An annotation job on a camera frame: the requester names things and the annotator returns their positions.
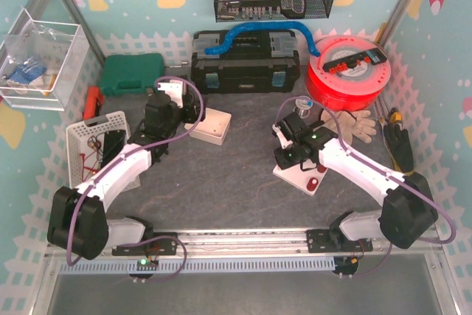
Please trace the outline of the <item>white spring tray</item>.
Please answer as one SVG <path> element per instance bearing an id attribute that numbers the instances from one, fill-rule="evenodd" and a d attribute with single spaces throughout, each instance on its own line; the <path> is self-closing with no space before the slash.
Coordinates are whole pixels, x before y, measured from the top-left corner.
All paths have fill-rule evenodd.
<path id="1" fill-rule="evenodd" d="M 206 108 L 205 118 L 190 132 L 190 136 L 221 146 L 229 130 L 232 115 L 223 111 Z"/>

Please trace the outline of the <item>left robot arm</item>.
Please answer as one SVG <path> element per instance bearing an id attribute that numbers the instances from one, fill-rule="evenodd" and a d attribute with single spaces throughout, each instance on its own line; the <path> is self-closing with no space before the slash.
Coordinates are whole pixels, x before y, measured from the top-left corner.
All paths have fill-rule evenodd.
<path id="1" fill-rule="evenodd" d="M 121 151 L 89 180 L 54 194 L 46 239 L 66 251 L 69 265 L 76 263 L 72 255 L 93 260 L 106 248 L 148 249 L 159 239 L 152 223 L 133 216 L 111 220 L 106 212 L 131 182 L 168 153 L 169 144 L 180 138 L 180 124 L 195 128 L 204 120 L 204 99 L 196 87 L 181 98 L 177 103 L 164 91 L 152 94 Z"/>

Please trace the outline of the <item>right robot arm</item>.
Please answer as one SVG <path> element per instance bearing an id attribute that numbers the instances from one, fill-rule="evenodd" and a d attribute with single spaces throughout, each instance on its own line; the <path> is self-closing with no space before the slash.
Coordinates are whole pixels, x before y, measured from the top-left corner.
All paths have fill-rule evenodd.
<path id="1" fill-rule="evenodd" d="M 272 126 L 280 141 L 274 150 L 275 176 L 314 195 L 327 170 L 360 187 L 379 205 L 370 212 L 348 211 L 326 229 L 308 231 L 310 252 L 370 250 L 368 240 L 385 238 L 408 249 L 438 219 L 428 182 L 419 173 L 393 171 L 342 142 L 320 123 L 306 124 L 291 113 Z"/>

